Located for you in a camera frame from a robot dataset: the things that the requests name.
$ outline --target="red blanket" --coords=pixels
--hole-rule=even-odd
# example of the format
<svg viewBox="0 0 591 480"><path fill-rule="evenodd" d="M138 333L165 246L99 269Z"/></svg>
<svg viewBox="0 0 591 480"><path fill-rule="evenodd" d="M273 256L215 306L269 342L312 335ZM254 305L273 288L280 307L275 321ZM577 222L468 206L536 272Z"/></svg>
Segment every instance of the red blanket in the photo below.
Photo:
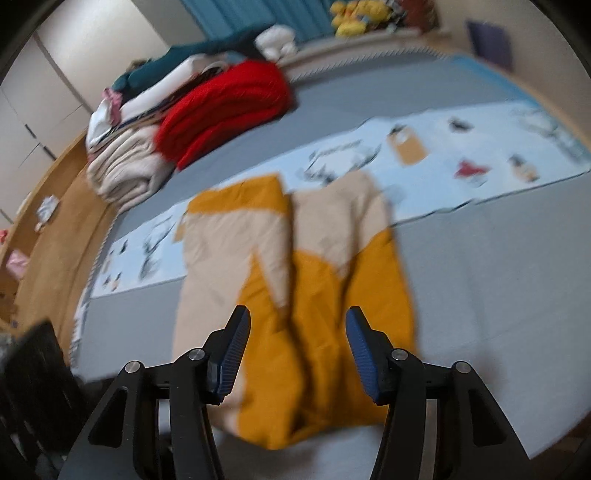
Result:
<svg viewBox="0 0 591 480"><path fill-rule="evenodd" d="M283 115L292 104L279 68L248 60L183 97L160 125L156 145L182 170L246 130Z"/></svg>

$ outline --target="gray bed sheet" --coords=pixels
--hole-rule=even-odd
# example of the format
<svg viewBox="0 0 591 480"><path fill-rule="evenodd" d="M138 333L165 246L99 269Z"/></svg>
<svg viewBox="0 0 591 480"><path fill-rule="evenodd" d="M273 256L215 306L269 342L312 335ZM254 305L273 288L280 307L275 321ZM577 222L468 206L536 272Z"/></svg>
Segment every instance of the gray bed sheet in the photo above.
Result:
<svg viewBox="0 0 591 480"><path fill-rule="evenodd" d="M245 168L372 116L518 99L448 60L407 54L324 74L296 86L298 108L241 135L175 175L121 216L108 243L179 200ZM470 362L530 456L591 406L591 176L584 175L395 228L414 297L424 361ZM87 379L126 362L171 360L182 280L90 302L79 357ZM267 452L217 432L235 479L368 478L379 427L331 432Z"/></svg>

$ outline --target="blue curtain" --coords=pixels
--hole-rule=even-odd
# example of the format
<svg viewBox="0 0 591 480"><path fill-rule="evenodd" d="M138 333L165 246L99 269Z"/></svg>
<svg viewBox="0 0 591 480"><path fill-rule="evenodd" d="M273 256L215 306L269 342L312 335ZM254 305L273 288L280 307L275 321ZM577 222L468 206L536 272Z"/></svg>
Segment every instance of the blue curtain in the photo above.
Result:
<svg viewBox="0 0 591 480"><path fill-rule="evenodd" d="M298 43L334 34L328 0L181 1L210 40L263 23L288 25Z"/></svg>

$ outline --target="beige folded blanket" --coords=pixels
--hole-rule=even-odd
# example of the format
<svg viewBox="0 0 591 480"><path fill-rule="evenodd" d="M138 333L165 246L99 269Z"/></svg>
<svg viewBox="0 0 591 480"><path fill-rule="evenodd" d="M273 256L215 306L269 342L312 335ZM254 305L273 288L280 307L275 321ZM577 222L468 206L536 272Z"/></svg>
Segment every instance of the beige folded blanket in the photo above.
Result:
<svg viewBox="0 0 591 480"><path fill-rule="evenodd" d="M120 213L152 196L174 170L155 150L157 131L157 125L127 130L88 165L89 184Z"/></svg>

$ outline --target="metal screw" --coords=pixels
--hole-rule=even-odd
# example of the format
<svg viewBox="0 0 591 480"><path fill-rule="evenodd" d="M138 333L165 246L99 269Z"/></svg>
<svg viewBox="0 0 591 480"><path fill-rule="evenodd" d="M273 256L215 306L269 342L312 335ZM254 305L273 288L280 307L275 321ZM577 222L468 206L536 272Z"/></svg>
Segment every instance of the metal screw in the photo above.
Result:
<svg viewBox="0 0 591 480"><path fill-rule="evenodd" d="M469 374L472 368L466 362L458 362L456 363L456 370L461 374Z"/></svg>
<svg viewBox="0 0 591 480"><path fill-rule="evenodd" d="M205 357L205 351L200 348L194 348L189 352L189 358L191 360L203 360Z"/></svg>
<svg viewBox="0 0 591 480"><path fill-rule="evenodd" d="M140 367L141 364L134 360L133 362L129 362L127 365L125 365L125 371L129 374L133 374L136 373Z"/></svg>
<svg viewBox="0 0 591 480"><path fill-rule="evenodd" d="M396 350L392 350L392 358L401 362L408 358L408 352L401 348L397 348Z"/></svg>

